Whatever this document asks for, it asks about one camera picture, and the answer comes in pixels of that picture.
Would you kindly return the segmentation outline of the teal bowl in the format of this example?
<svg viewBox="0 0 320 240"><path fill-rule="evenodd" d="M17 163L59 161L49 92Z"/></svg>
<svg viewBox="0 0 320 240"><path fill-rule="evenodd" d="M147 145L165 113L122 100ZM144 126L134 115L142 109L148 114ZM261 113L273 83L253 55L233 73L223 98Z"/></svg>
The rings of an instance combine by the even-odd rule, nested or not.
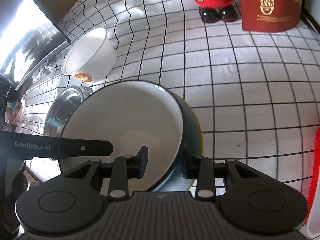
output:
<svg viewBox="0 0 320 240"><path fill-rule="evenodd" d="M186 153L189 157L203 155L203 136L196 114L180 96L175 93L171 95L178 103L183 118L182 142L174 156L173 163L169 165L160 180L148 189L150 192L188 191L195 179L184 178L184 175L187 174L187 159L184 154Z"/></svg>

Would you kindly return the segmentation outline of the white plate dark rim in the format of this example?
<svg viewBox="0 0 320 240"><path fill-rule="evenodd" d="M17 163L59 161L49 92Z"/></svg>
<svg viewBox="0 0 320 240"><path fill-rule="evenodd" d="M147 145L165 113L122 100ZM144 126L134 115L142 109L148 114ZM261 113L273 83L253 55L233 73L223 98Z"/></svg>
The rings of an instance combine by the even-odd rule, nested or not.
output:
<svg viewBox="0 0 320 240"><path fill-rule="evenodd" d="M87 97L66 122L62 137L106 140L113 145L110 156L99 150L89 156L59 160L62 172L87 160L111 163L117 157L136 155L147 146L144 177L129 180L129 190L156 191L177 163L183 117L178 102L164 88L145 81L124 81Z"/></svg>

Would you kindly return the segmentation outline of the stainless steel bowl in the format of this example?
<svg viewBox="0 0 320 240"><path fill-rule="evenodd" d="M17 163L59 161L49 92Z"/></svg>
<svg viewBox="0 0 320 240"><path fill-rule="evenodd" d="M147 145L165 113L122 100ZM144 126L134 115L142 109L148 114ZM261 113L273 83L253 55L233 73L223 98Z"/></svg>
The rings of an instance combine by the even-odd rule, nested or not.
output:
<svg viewBox="0 0 320 240"><path fill-rule="evenodd" d="M47 137L60 137L63 128L81 103L93 93L85 86L70 86L65 88L52 103L44 122L43 135Z"/></svg>

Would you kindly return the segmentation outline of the dark window frame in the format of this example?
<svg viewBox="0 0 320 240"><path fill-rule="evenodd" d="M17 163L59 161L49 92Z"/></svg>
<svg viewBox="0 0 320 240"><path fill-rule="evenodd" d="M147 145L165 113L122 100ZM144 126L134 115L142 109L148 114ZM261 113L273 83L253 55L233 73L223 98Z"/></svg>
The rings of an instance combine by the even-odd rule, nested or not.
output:
<svg viewBox="0 0 320 240"><path fill-rule="evenodd" d="M33 0L1 0L1 75L17 89L70 43Z"/></svg>

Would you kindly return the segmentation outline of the red snack bag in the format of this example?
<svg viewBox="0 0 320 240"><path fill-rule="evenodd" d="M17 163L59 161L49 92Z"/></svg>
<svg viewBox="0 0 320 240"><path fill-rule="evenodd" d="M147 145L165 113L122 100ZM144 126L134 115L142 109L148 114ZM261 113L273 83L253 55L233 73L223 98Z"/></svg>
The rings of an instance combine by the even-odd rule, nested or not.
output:
<svg viewBox="0 0 320 240"><path fill-rule="evenodd" d="M265 33L290 30L299 23L302 0L241 0L242 29Z"/></svg>

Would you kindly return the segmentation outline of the white paper bowl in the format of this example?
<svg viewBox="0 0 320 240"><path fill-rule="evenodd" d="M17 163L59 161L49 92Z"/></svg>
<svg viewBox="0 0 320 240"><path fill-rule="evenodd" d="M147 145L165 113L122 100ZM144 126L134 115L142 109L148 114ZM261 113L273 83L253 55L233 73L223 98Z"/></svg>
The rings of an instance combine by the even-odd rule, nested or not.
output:
<svg viewBox="0 0 320 240"><path fill-rule="evenodd" d="M94 83L106 77L117 59L107 30L93 29L82 36L68 51L61 72L84 83Z"/></svg>

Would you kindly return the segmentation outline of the red and white object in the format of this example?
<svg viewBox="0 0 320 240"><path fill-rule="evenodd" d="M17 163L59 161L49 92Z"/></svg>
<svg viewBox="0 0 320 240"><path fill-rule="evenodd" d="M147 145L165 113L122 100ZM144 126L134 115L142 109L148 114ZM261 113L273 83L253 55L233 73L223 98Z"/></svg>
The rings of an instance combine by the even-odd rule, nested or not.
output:
<svg viewBox="0 0 320 240"><path fill-rule="evenodd" d="M308 214L305 219L306 231L310 237L319 236L319 213L320 213L320 185L319 185L319 166L320 166L320 132L319 128L315 135L315 151L313 160L312 178L308 195Z"/></svg>

